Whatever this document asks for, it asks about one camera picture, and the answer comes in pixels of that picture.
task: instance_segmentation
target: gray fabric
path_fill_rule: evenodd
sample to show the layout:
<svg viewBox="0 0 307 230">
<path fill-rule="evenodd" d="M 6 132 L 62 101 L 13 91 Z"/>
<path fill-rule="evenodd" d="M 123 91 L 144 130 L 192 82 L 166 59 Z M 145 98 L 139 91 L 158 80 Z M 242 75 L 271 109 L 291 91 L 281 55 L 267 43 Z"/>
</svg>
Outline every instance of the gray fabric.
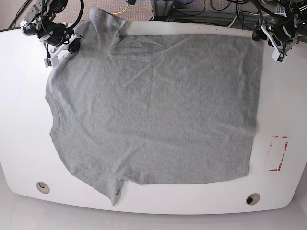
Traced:
<svg viewBox="0 0 307 230">
<path fill-rule="evenodd" d="M 51 137 L 69 172 L 114 205 L 124 181 L 204 184 L 248 175 L 262 48 L 216 35 L 120 37 L 102 10 L 49 76 Z"/>
</svg>

